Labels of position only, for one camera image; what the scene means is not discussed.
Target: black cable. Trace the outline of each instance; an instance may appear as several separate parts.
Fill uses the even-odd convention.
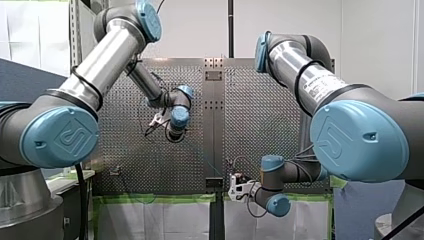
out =
[[[71,73],[75,75],[75,77],[77,77],[83,84],[87,84],[94,92],[96,92],[98,98],[99,98],[99,106],[97,106],[96,111],[99,111],[102,106],[103,106],[103,95],[102,93],[99,91],[99,89],[97,89],[96,86],[94,86],[91,82],[87,81],[87,79],[85,79],[83,76],[79,75],[79,73],[77,73],[76,69],[77,69],[77,65],[73,66],[71,68]]]
[[[162,7],[162,4],[165,2],[165,0],[162,0],[162,2],[160,2],[158,10],[156,11],[157,14],[159,14],[160,8]]]
[[[131,65],[131,68],[127,72],[127,77],[134,71],[135,67],[140,62],[143,62],[143,60],[142,59],[138,59],[137,55],[135,55],[134,58],[131,59],[131,61],[128,63],[128,65]]]
[[[395,229],[393,229],[389,234],[384,236],[381,240],[390,240],[394,236],[396,236],[400,231],[402,231],[404,228],[406,228],[409,224],[411,224],[413,221],[415,221],[417,218],[419,218],[421,215],[424,214],[424,206],[422,206],[420,209],[418,209],[416,212],[414,212],[411,216],[409,216],[407,219],[405,219],[401,224],[399,224]]]
[[[79,239],[85,240],[85,229],[87,226],[87,188],[85,186],[85,180],[84,180],[84,174],[82,172],[82,168],[80,164],[75,165],[75,170],[77,172],[78,177],[78,184],[80,187],[80,205],[81,205],[81,223],[80,223],[80,233],[79,233]]]
[[[321,66],[324,66],[324,64],[321,61],[319,61],[319,60],[312,60],[312,61],[308,62],[307,64],[305,64],[303,67],[300,68],[299,72],[297,73],[296,79],[294,80],[294,96],[296,98],[296,102],[299,105],[299,107],[302,109],[302,111],[304,113],[306,113],[309,117],[312,117],[311,113],[309,113],[306,110],[305,106],[303,106],[302,101],[300,101],[299,83],[300,83],[300,78],[302,77],[303,72],[306,71],[306,69],[308,69],[313,64],[319,64]]]
[[[146,129],[146,131],[144,132],[144,137],[149,136],[149,135],[150,135],[150,134],[152,134],[152,133],[153,133],[156,129],[158,129],[159,127],[161,127],[161,126],[163,126],[163,125],[167,124],[169,121],[170,121],[170,120],[167,120],[167,121],[165,121],[165,122],[163,122],[163,123],[161,123],[161,124],[159,124],[159,125],[157,125],[157,126],[150,126],[150,127],[148,127],[148,128]]]
[[[91,189],[92,186],[93,186],[93,180],[89,179],[87,181],[87,199],[86,199],[87,212],[88,212],[88,207],[90,205],[90,192],[92,191]],[[87,224],[85,226],[85,236],[86,236],[86,239],[88,239],[88,214],[87,214]]]
[[[252,195],[252,190],[253,190],[253,187],[255,187],[256,183],[257,183],[257,182],[254,182],[254,183],[253,183],[253,185],[252,185],[252,187],[251,187],[251,188],[250,188],[250,190],[249,190],[249,196],[247,196],[246,206],[247,206],[247,211],[250,213],[250,215],[251,215],[252,217],[254,217],[254,218],[261,218],[261,217],[265,216],[265,215],[268,213],[268,210],[266,210],[266,209],[265,209],[265,212],[264,212],[263,214],[261,214],[261,215],[255,215],[255,214],[253,214],[253,213],[252,213],[252,210],[250,210],[250,206],[249,206],[250,196]],[[257,192],[259,191],[259,189],[261,189],[261,188],[262,188],[262,187],[259,187],[259,188],[258,188],[258,190],[255,192],[255,196],[254,196],[255,202],[256,202],[256,193],[257,193]]]

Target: blue joint cap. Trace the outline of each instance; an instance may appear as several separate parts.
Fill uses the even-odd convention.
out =
[[[181,90],[183,93],[185,93],[190,99],[193,99],[194,96],[194,90],[190,86],[187,85],[180,85],[177,87],[177,89]]]
[[[266,210],[276,217],[284,217],[289,213],[291,204],[286,195],[282,193],[270,197],[266,203]]]
[[[328,171],[323,166],[321,166],[321,170],[319,172],[317,181],[322,181],[328,177]]]
[[[162,26],[156,9],[145,0],[136,0],[135,6],[138,12],[138,20],[147,35],[148,41],[159,41],[162,36]]]
[[[267,34],[270,33],[262,34],[259,36],[258,41],[256,42],[255,70],[258,73],[266,73]]]
[[[94,150],[98,136],[97,122],[90,113],[78,107],[58,107],[28,124],[20,139],[20,150],[36,167],[70,167]]]
[[[262,157],[262,172],[271,172],[284,165],[284,158],[278,155],[266,155]]]
[[[178,130],[184,130],[190,120],[190,113],[186,107],[176,106],[171,112],[171,125]]]
[[[367,103],[332,102],[314,115],[310,131],[320,163],[339,178],[384,182],[398,177],[408,164],[409,146],[402,129]]]
[[[412,95],[411,97],[424,98],[424,92],[416,93],[416,94]]]

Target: metal post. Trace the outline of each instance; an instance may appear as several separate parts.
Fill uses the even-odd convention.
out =
[[[229,58],[234,58],[234,0],[228,0],[228,50]]]

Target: cable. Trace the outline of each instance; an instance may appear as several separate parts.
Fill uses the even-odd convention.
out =
[[[158,10],[156,11],[157,14],[159,14],[160,8],[162,7],[162,4],[165,2],[165,0],[162,0],[162,2],[160,2]]]
[[[300,151],[300,152],[296,153],[296,155],[295,155],[295,156],[299,156],[299,155],[301,155],[301,154],[303,154],[303,153],[305,153],[305,152],[307,152],[307,151],[311,150],[313,147],[314,147],[314,144],[311,144],[311,145],[309,145],[307,148],[305,148],[305,149],[303,149],[302,151]]]
[[[79,73],[77,73],[77,71],[76,71],[77,67],[78,67],[78,65],[73,66],[71,68],[71,73],[74,74],[75,77],[77,77],[82,84],[87,84],[97,94],[98,99],[99,99],[99,106],[97,106],[96,111],[99,111],[103,106],[103,95],[96,86],[94,86],[91,82],[87,81],[83,76],[81,76],[81,75],[79,75]]]
[[[87,226],[87,205],[86,205],[86,199],[87,199],[87,188],[85,186],[84,181],[84,174],[82,172],[81,164],[75,165],[75,170],[77,172],[78,177],[78,184],[80,187],[80,205],[81,205],[81,223],[80,223],[80,233],[79,233],[79,239],[85,240],[85,229]]]
[[[253,185],[252,185],[252,187],[249,190],[249,196],[247,196],[246,207],[247,207],[247,211],[249,211],[249,213],[250,213],[250,215],[252,217],[254,217],[254,218],[262,218],[263,216],[265,216],[268,213],[268,210],[265,209],[265,212],[263,214],[261,214],[261,215],[255,215],[255,214],[252,213],[252,210],[250,210],[250,205],[249,205],[250,196],[252,195],[252,190],[253,190],[253,187],[255,187],[256,183],[257,182],[254,182]]]
[[[319,65],[321,65],[321,66],[324,66],[324,63],[322,63],[321,61],[319,61],[319,60],[312,60],[312,61],[308,62],[307,64],[303,65],[303,66],[300,68],[300,70],[299,70],[299,72],[297,73],[296,78],[295,78],[295,80],[294,80],[294,96],[295,96],[295,98],[296,98],[296,102],[297,102],[297,104],[299,105],[300,109],[302,109],[302,111],[303,111],[306,115],[308,115],[309,117],[312,117],[311,113],[309,113],[309,112],[306,110],[305,106],[303,106],[302,101],[300,101],[300,96],[299,96],[299,83],[300,83],[300,78],[302,77],[303,72],[305,72],[305,71],[306,71],[306,69],[308,69],[308,68],[309,68],[310,66],[312,66],[313,64],[319,64]]]
[[[399,224],[397,227],[395,227],[395,229],[393,229],[391,232],[389,232],[381,240],[392,239],[400,231],[402,231],[404,228],[406,228],[409,224],[411,224],[413,221],[415,221],[417,218],[419,218],[423,214],[424,214],[424,206],[422,206],[420,209],[418,209],[416,212],[414,212],[411,216],[409,216],[407,219],[405,219],[401,224]]]
[[[127,192],[128,193],[128,195],[133,195],[134,194],[134,192],[133,191],[131,191],[129,188],[128,188],[128,186],[127,186],[127,184],[125,183],[125,180],[124,180],[124,178],[120,175],[119,176],[120,177],[120,179],[121,179],[121,181],[122,181],[122,185],[124,185],[124,189],[125,189],[125,192]],[[137,197],[134,197],[134,198],[131,198],[131,199],[134,199],[136,202],[138,202],[138,203],[142,203],[142,204],[151,204],[151,203],[153,203],[155,200],[156,200],[156,198],[157,198],[157,195],[155,195],[155,194],[153,194],[153,199],[151,200],[151,201],[149,201],[149,202],[143,202],[143,201],[139,201],[138,199],[137,199]]]
[[[128,65],[131,64],[131,68],[127,72],[127,77],[131,75],[131,73],[134,71],[135,67],[137,66],[137,64],[139,62],[143,62],[143,60],[142,59],[138,59],[138,56],[137,55],[134,55],[133,59],[131,59],[131,61],[128,63]]]
[[[314,183],[314,180],[312,178],[312,175],[308,172],[308,170],[306,170],[302,165],[300,165],[299,163],[295,162],[294,160],[290,159],[287,160],[286,162],[291,163],[293,165],[295,165],[297,168],[299,168],[300,170],[302,170],[303,173],[305,173],[305,175],[309,178],[309,184],[305,185],[302,182],[300,183],[302,186],[305,187],[310,187],[312,186],[312,184]]]
[[[93,180],[90,178],[88,181],[87,181],[87,212],[88,212],[88,207],[89,207],[89,205],[90,205],[90,192],[91,192],[91,188],[92,188],[92,186],[93,186]],[[86,239],[88,238],[88,224],[86,224],[86,226],[85,226],[85,236],[87,236],[86,237]]]

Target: pegboard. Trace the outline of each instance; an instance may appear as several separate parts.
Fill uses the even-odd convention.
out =
[[[216,68],[209,61],[216,61]],[[210,176],[224,177],[227,189],[227,159],[245,156],[237,170],[258,178],[263,155],[289,159],[299,151],[299,108],[288,90],[254,71],[253,59],[147,59],[143,64],[163,79],[162,87],[194,88],[187,136],[172,144],[159,128],[146,139],[144,131],[158,110],[148,108],[141,91],[122,75],[99,113],[95,194],[204,193]],[[210,79],[221,76],[219,72],[222,79]],[[115,175],[118,166],[121,173]],[[328,181],[309,188],[286,185],[294,193],[328,189]]]
[[[278,85],[268,74],[254,70],[253,59],[225,59],[225,111],[223,169],[229,174],[228,160],[244,156],[236,162],[236,170],[259,180],[261,158],[281,155],[291,159],[300,151],[300,109],[293,95]],[[285,184],[291,193],[325,193],[329,181]]]
[[[164,128],[145,137],[144,132],[159,111],[146,106],[144,95],[122,75],[99,113],[101,168],[95,193],[204,193],[203,113],[201,108],[203,59],[145,60],[146,67],[171,90],[187,84],[194,89],[191,120],[185,140],[169,143]],[[113,174],[116,167],[119,175]]]

